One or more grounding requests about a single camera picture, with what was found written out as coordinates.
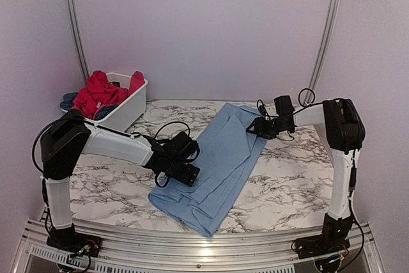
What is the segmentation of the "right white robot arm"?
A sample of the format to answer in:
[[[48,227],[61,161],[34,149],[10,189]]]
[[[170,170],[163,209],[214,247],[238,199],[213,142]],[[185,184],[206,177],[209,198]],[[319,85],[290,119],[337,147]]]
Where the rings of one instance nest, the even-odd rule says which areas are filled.
[[[275,116],[262,112],[246,132],[270,140],[281,132],[304,126],[323,127],[324,143],[334,168],[332,195],[325,224],[353,222],[351,209],[357,178],[357,161],[366,136],[362,120],[348,98],[324,100],[295,109],[288,95],[277,97]]]

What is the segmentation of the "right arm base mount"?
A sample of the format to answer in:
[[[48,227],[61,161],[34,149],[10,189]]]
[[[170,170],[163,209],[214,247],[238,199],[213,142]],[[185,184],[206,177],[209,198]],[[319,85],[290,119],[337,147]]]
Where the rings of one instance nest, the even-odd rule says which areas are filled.
[[[299,259],[345,251],[349,247],[350,241],[345,237],[330,242],[323,235],[298,238],[291,245],[291,249],[298,254]]]

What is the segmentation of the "light blue button shirt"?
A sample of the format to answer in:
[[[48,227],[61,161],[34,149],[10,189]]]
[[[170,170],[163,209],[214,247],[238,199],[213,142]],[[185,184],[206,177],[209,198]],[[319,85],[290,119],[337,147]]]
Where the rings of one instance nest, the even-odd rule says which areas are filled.
[[[193,165],[200,172],[193,186],[175,179],[154,188],[150,203],[177,221],[212,237],[241,193],[266,140],[246,131],[259,112],[226,103],[199,135],[200,153]]]

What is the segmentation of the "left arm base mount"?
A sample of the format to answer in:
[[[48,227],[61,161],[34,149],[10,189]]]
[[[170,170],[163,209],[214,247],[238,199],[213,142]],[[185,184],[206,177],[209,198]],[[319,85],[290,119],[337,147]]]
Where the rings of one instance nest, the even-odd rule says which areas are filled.
[[[94,235],[76,233],[70,243],[59,243],[53,238],[48,237],[47,245],[62,251],[70,252],[72,254],[79,252],[81,248],[85,246],[89,246],[89,249],[87,249],[86,252],[91,257],[96,258],[99,255],[100,248],[102,246],[102,238]]]

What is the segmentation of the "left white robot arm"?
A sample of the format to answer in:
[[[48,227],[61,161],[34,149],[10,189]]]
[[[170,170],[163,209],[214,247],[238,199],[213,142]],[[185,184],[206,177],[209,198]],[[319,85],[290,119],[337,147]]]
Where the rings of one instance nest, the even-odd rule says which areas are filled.
[[[50,239],[66,250],[81,244],[75,231],[70,207],[70,179],[83,155],[124,160],[193,186],[200,169],[193,166],[200,149],[189,132],[171,139],[143,134],[127,134],[92,124],[79,111],[71,110],[46,125],[36,136],[32,149],[40,149],[41,161],[33,164],[42,175],[42,195],[50,219]]]

